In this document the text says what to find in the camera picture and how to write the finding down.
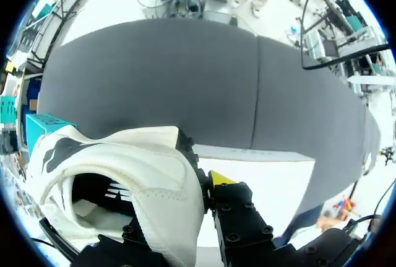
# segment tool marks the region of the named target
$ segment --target white sneaker on floor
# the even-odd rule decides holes
[[[35,144],[27,192],[79,250],[98,242],[98,234],[122,242],[123,226],[136,215],[151,250],[171,266],[194,266],[204,204],[180,138],[174,126],[98,140],[65,126]]]
[[[258,10],[258,9],[255,9],[252,7],[252,13],[253,13],[254,17],[256,17],[256,18],[261,17],[261,10]]]

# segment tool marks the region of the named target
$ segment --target teal container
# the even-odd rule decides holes
[[[48,114],[27,114],[26,137],[29,155],[32,154],[33,147],[41,135],[48,135],[68,125],[72,125],[77,128],[76,124],[60,120],[59,118],[55,118]]]
[[[0,123],[15,123],[17,120],[15,97],[10,95],[1,95],[0,111]]]

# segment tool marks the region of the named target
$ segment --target machine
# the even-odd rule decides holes
[[[177,17],[237,25],[231,0],[154,0],[154,6],[141,5],[145,7],[144,14],[148,19]]]

